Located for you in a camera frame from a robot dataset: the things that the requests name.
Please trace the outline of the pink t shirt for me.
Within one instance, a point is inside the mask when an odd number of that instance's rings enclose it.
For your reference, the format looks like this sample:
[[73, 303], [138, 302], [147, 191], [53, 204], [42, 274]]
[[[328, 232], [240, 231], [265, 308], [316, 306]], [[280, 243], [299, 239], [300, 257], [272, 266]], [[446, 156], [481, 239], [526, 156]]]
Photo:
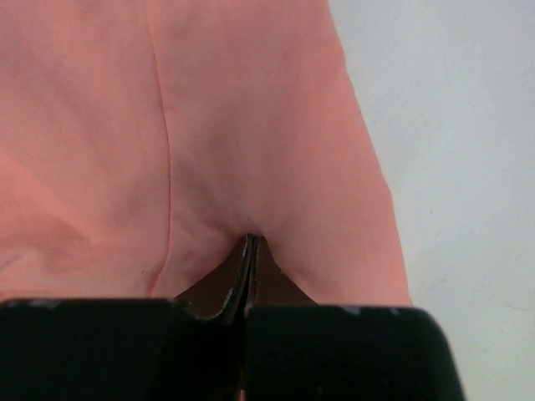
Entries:
[[327, 2], [2, 2], [2, 298], [174, 297], [248, 233], [316, 302], [411, 303]]

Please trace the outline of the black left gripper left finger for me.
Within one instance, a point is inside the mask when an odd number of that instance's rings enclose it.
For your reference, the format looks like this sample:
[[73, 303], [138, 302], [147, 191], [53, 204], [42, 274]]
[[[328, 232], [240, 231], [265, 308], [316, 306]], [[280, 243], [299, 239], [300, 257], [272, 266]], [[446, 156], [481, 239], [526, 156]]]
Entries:
[[253, 265], [253, 236], [246, 235], [228, 257], [176, 297], [185, 312], [200, 321], [230, 325], [247, 301]]

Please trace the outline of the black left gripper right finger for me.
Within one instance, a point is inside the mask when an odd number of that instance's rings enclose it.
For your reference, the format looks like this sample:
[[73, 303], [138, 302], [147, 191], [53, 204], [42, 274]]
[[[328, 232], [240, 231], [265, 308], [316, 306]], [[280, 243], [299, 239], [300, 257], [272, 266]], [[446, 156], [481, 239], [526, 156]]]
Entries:
[[276, 263], [264, 237], [248, 236], [247, 239], [250, 262], [246, 317], [256, 312], [296, 312], [318, 306]]

